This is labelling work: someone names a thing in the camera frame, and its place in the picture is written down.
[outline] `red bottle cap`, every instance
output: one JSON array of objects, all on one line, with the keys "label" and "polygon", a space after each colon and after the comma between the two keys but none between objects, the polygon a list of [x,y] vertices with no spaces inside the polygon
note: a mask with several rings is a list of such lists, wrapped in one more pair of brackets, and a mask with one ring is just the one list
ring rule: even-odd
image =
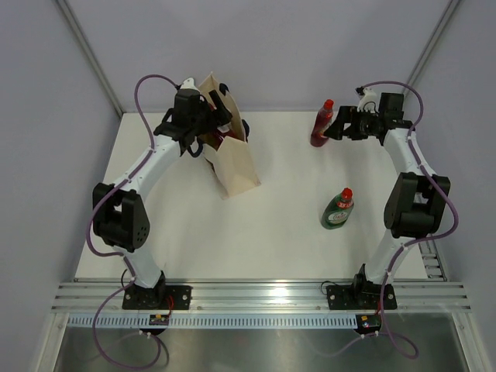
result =
[{"label": "red bottle cap", "polygon": [[351,188],[345,188],[341,193],[342,199],[351,200],[352,197],[353,197],[353,191],[351,191]]},{"label": "red bottle cap", "polygon": [[328,99],[324,102],[324,109],[327,111],[332,110],[332,107],[334,106],[334,101],[332,99]]}]

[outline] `white tabletop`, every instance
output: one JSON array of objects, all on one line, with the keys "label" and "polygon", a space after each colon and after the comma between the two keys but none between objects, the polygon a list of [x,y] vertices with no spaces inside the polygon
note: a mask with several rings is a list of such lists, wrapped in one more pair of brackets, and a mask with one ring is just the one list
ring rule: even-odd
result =
[{"label": "white tabletop", "polygon": [[[164,114],[147,114],[152,127]],[[185,154],[145,201],[148,242],[167,277],[190,279],[351,278],[384,234],[383,211],[397,175],[376,139],[309,143],[315,112],[246,112],[261,186],[222,200],[202,158]],[[126,171],[148,145],[138,114],[125,114],[105,183]],[[344,187],[355,208],[344,227],[324,229],[320,216]],[[98,237],[95,246],[111,251]],[[76,277],[120,277],[122,259],[99,258],[85,245]],[[397,278],[425,279],[419,249]]]}]

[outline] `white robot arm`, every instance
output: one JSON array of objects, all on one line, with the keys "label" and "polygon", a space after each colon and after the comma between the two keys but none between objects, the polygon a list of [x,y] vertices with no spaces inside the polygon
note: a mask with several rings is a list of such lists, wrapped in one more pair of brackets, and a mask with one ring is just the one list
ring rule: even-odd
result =
[{"label": "white robot arm", "polygon": [[[374,91],[358,88],[356,92],[361,98],[359,105],[341,106],[336,120],[323,134],[335,140],[341,140],[344,136],[351,140],[376,137],[389,153],[398,179],[384,208],[386,231],[376,252],[362,265],[350,288],[327,287],[329,308],[377,309],[381,285],[387,272],[385,293],[394,300],[385,300],[384,308],[396,308],[391,282],[408,252],[408,249],[402,248],[413,239],[435,233],[446,204],[422,173],[420,166],[425,168],[425,172],[446,195],[450,190],[450,180],[438,176],[425,161],[415,131],[411,130],[412,122],[403,119],[403,95],[383,93],[377,109]],[[416,200],[417,195],[422,196],[422,201]],[[394,266],[388,270],[398,251],[400,253],[394,260]]]},{"label": "white robot arm", "polygon": [[[133,286],[126,290],[123,308],[160,308],[164,303],[165,276],[146,246],[150,222],[144,200],[166,169],[185,151],[193,157],[201,153],[199,135],[210,133],[231,121],[232,115],[218,93],[213,90],[208,94],[214,108],[195,87],[192,78],[184,81],[177,90],[174,108],[167,111],[162,123],[153,131],[152,146],[112,184],[100,183],[93,190],[94,208],[107,198],[93,218],[95,235],[121,253],[136,275]],[[195,140],[199,148],[193,153],[191,144]],[[114,185],[122,183],[118,191],[108,195]]]}]

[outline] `red bottle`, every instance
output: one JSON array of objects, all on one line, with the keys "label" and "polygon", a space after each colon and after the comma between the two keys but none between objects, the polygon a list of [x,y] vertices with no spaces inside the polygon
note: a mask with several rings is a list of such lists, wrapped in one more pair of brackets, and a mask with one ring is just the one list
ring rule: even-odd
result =
[{"label": "red bottle", "polygon": [[310,143],[312,144],[312,146],[320,147],[329,140],[328,137],[324,137],[322,134],[327,128],[329,128],[329,124],[331,122],[333,114],[333,106],[334,101],[332,99],[328,99],[324,102],[324,105],[319,110],[317,118],[315,119],[315,125],[313,126],[312,134],[310,135]]}]

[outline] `paper bag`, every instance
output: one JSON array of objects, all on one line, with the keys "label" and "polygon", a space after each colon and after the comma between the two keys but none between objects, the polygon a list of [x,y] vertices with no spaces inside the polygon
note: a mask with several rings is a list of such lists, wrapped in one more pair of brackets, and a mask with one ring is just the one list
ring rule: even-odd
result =
[{"label": "paper bag", "polygon": [[236,138],[226,136],[217,150],[205,143],[203,145],[203,156],[212,165],[215,175],[226,190],[226,194],[223,197],[230,198],[258,186],[260,181],[253,165],[246,130],[238,106],[229,91],[226,89],[221,90],[219,87],[220,83],[213,74],[210,74],[198,86],[198,89],[211,105],[214,104],[208,93],[212,90],[217,91],[222,103],[232,114],[233,118],[230,124]]}]

